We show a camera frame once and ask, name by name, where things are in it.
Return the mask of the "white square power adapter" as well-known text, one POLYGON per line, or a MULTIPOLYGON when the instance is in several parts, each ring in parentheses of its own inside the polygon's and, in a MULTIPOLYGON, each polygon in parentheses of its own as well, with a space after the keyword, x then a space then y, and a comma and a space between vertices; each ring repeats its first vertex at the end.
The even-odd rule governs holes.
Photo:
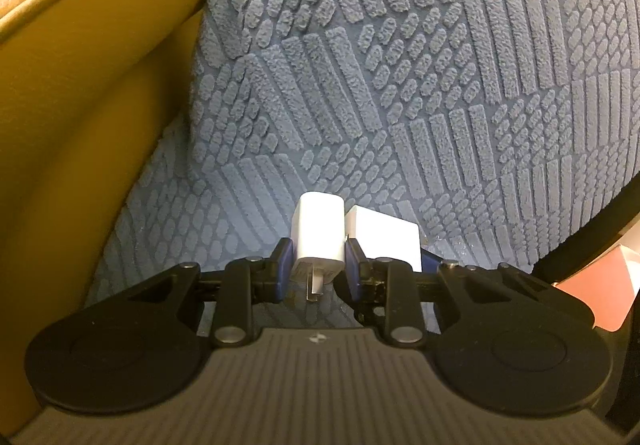
POLYGON ((391 257, 422 272, 420 229, 416 223, 354 205, 345 215, 348 238, 355 238, 368 259, 391 257))

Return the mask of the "small white charger plug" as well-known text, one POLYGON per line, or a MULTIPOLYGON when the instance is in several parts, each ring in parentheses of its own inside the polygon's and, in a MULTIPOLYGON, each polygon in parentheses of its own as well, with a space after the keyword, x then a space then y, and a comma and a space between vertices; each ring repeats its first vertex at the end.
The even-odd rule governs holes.
POLYGON ((326 285, 344 269, 344 200, 335 194, 308 191, 292 218, 292 279, 306 287, 308 302, 318 302, 326 285))

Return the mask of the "pink cardboard box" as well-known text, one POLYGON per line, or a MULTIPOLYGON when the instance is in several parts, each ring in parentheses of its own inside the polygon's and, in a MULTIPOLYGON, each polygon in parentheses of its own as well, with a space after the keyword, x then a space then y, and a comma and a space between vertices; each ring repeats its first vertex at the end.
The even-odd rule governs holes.
POLYGON ((591 309, 596 327, 616 332, 638 295, 639 273, 639 254, 618 245, 554 287, 583 301, 591 309))

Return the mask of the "blue textured seat cushion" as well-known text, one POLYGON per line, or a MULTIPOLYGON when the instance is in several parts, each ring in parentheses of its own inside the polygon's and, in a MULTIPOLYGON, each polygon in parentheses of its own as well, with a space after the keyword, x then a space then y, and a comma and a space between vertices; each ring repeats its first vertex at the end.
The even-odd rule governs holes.
POLYGON ((310 190, 529 271, 639 174, 639 0, 207 0, 193 73, 90 302, 270 253, 310 190))

